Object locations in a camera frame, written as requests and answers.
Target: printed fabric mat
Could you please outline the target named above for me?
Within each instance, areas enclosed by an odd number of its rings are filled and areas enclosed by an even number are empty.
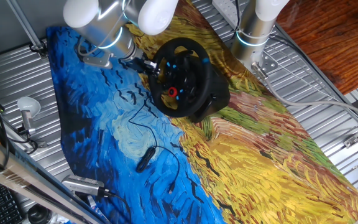
[[[147,77],[123,68],[86,65],[80,36],[47,29],[49,60],[62,127],[62,149],[74,174],[104,182],[124,198],[132,223],[354,223],[358,191],[332,165],[299,122],[232,56],[192,5],[180,0],[166,31],[136,44],[152,58],[166,41],[199,42],[230,83],[229,106],[193,124],[169,118],[148,100]],[[157,152],[142,173],[137,163]],[[169,187],[175,182],[170,194]],[[98,206],[126,223],[117,199]]]

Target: steering wheel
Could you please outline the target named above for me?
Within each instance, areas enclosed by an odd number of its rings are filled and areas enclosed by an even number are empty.
[[[189,61],[184,60],[184,57],[180,55],[182,53],[175,55],[175,49],[181,46],[186,48],[188,50],[187,52],[196,52],[199,61],[197,61],[196,63],[190,62],[191,65],[189,65]],[[208,54],[206,53],[205,49],[196,41],[191,40],[189,38],[180,37],[168,41],[167,43],[163,44],[161,48],[159,48],[153,58],[153,62],[157,64],[156,69],[158,69],[158,66],[160,65],[163,58],[166,59],[166,66],[169,67],[170,72],[175,73],[175,75],[179,76],[179,78],[181,78],[180,75],[187,74],[191,76],[189,77],[189,79],[196,80],[193,82],[193,84],[196,83],[196,85],[191,90],[188,88],[176,90],[176,88],[173,88],[172,86],[167,86],[167,84],[169,84],[167,83],[167,79],[165,79],[164,82],[160,82],[158,80],[158,76],[149,75],[150,91],[155,106],[164,114],[174,118],[181,118],[194,114],[203,105],[203,103],[205,103],[210,91],[209,88],[211,86],[213,68],[209,60]],[[186,65],[176,65],[178,61],[181,61],[179,63],[184,63]],[[185,67],[189,66],[191,66],[194,70],[187,71]],[[180,98],[179,96],[175,96],[175,99],[178,102],[178,107],[176,109],[169,108],[161,99],[162,93],[166,91],[167,88],[169,88],[168,92],[170,96],[172,96],[173,92],[176,95],[177,91],[179,91],[179,94],[191,94],[193,95],[193,98],[189,100],[185,97]]]

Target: white cable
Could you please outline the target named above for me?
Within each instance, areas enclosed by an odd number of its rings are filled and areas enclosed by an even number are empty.
[[[287,55],[286,53],[282,52],[281,50],[277,50],[275,48],[273,48],[272,46],[266,44],[266,46],[270,47],[273,50],[276,50],[277,52],[280,52],[282,54],[284,54],[285,56],[287,56],[289,59],[291,59],[291,57],[289,55]],[[269,55],[266,51],[264,51],[266,55],[268,55],[275,63],[277,63],[277,65],[279,65],[280,67],[282,67],[284,70],[286,70],[287,72],[289,72],[291,75],[293,75],[294,77],[296,77],[297,79],[303,81],[305,84],[309,85],[310,87],[314,88],[315,90],[317,90],[318,92],[320,92],[321,94],[330,97],[331,99],[334,99],[336,101],[338,101],[337,99],[335,99],[335,97],[317,89],[315,86],[313,86],[312,84],[308,83],[306,80],[298,77],[298,75],[295,75],[293,72],[289,71],[289,69],[285,68],[281,63],[279,63],[277,60],[275,60],[271,55]],[[308,73],[296,60],[294,60],[294,62],[299,65],[308,75],[311,75],[311,73]]]
[[[117,24],[118,24],[118,21],[121,20],[122,16],[124,15],[125,10],[127,9],[127,6],[129,5],[129,3],[131,3],[131,1],[132,1],[132,0],[128,0],[128,3],[127,3],[127,4],[125,5],[125,7],[122,9],[121,15],[118,17],[117,22],[116,22],[115,25],[111,28],[111,30],[110,30],[109,33],[106,35],[106,37],[103,39],[103,41],[102,41],[99,45],[97,45],[93,50],[91,50],[90,52],[85,53],[85,54],[81,53],[81,45],[82,45],[82,43],[84,42],[84,38],[81,36],[81,40],[80,40],[80,42],[78,43],[78,46],[77,46],[77,52],[78,52],[78,54],[79,54],[80,56],[89,56],[89,55],[91,55],[93,52],[97,51],[97,50],[100,48],[100,46],[102,46],[102,45],[104,44],[104,42],[107,40],[107,38],[109,38],[111,32],[116,28],[116,26],[117,26]]]
[[[336,101],[315,101],[315,102],[307,102],[307,103],[295,103],[295,102],[291,102],[288,101],[284,98],[282,98],[273,88],[272,84],[270,83],[270,81],[268,79],[265,79],[266,85],[269,87],[270,91],[273,93],[273,95],[280,100],[282,103],[291,105],[291,106],[314,106],[314,105],[323,105],[323,104],[328,104],[328,105],[336,105],[336,106],[342,106],[345,108],[349,108],[350,110],[358,113],[358,108],[355,108],[352,105],[348,105],[347,103],[341,103],[341,102],[336,102]]]

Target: black steering wheel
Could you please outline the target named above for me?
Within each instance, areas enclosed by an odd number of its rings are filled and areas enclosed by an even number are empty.
[[[161,95],[170,86],[167,86],[166,83],[160,82],[158,80],[158,76],[149,75],[150,91],[155,106],[164,114],[174,118],[190,116],[201,108],[203,103],[205,103],[206,98],[208,97],[210,86],[211,86],[212,72],[213,72],[211,62],[209,60],[208,54],[206,53],[205,49],[196,41],[185,37],[172,39],[167,43],[163,44],[161,48],[159,48],[159,50],[157,51],[157,53],[153,58],[153,62],[157,64],[156,69],[158,69],[163,58],[165,58],[167,61],[166,66],[170,67],[172,70],[176,69],[177,67],[178,69],[180,69],[179,65],[176,66],[170,63],[178,62],[178,57],[183,58],[181,56],[175,55],[175,49],[181,46],[186,48],[188,50],[187,52],[194,51],[198,55],[199,61],[197,61],[196,63],[191,62],[192,67],[195,68],[193,69],[193,71],[187,71],[185,69],[182,69],[181,72],[177,72],[176,74],[176,76],[178,75],[180,76],[183,75],[185,72],[185,74],[191,76],[189,77],[189,79],[196,80],[197,84],[195,85],[194,88],[192,88],[192,94],[193,94],[192,100],[188,100],[188,98],[181,98],[180,100],[179,97],[176,96],[176,100],[178,102],[177,109],[167,107],[165,103],[162,101]]]

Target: gray cable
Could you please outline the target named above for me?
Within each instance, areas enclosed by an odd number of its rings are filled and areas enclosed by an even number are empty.
[[[336,102],[336,101],[315,101],[315,102],[306,102],[306,103],[295,103],[295,102],[291,102],[288,101],[284,98],[282,98],[273,88],[272,84],[270,83],[270,81],[268,79],[265,79],[266,85],[270,88],[270,91],[273,93],[273,95],[280,100],[282,103],[291,105],[291,106],[314,106],[314,105],[323,105],[323,104],[328,104],[328,105],[336,105],[336,106],[342,106],[345,108],[349,108],[350,110],[354,111],[355,113],[358,113],[358,108],[355,108],[352,105],[348,105],[347,103],[341,103],[341,102]]]

